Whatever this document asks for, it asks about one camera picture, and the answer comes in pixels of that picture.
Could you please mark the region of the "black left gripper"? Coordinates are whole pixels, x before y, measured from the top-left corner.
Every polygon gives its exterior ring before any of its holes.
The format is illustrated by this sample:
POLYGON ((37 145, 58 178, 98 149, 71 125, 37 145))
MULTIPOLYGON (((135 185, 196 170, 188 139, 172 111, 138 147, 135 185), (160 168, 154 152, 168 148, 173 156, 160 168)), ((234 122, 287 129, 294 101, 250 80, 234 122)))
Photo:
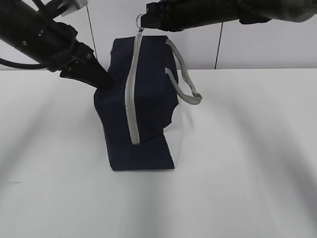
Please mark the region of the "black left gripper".
POLYGON ((110 89, 114 85, 114 80, 100 65, 94 51, 76 39, 78 32, 72 26, 61 22, 57 24, 64 36, 70 38, 70 43, 65 49, 50 57, 47 70, 61 71, 61 78, 77 80, 98 89, 110 89))

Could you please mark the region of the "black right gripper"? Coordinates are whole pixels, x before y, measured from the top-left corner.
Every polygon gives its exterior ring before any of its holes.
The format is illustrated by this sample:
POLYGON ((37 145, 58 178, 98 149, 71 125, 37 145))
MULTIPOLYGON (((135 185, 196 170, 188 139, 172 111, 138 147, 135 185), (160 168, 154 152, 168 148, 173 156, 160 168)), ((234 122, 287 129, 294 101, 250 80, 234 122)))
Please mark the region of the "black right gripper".
POLYGON ((141 16, 141 26, 165 32, 180 32, 172 19, 172 1, 159 1, 146 4, 146 13, 141 16))

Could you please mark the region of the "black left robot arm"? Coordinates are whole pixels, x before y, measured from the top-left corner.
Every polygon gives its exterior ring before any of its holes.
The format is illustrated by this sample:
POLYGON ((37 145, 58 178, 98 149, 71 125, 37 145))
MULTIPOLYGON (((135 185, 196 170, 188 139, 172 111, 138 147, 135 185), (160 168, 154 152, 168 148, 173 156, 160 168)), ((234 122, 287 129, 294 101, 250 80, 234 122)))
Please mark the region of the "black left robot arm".
POLYGON ((4 66, 58 71, 61 78, 73 79, 97 89, 108 90, 114 81, 100 65, 94 51, 77 40, 78 32, 71 25, 56 22, 58 16, 67 16, 88 5, 86 0, 51 0, 44 4, 34 1, 37 9, 22 0, 1 0, 0 39, 35 64, 1 59, 4 66))

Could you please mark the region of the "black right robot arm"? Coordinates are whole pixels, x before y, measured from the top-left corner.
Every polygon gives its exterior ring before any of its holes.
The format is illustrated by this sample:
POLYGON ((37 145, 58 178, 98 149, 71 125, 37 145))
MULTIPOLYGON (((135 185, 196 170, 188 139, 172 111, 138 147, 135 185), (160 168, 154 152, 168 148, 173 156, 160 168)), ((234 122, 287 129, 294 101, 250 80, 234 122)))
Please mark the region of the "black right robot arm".
POLYGON ((141 27, 167 32, 239 20, 249 25, 282 20, 301 23, 317 13, 315 0, 161 0, 146 5, 141 27))

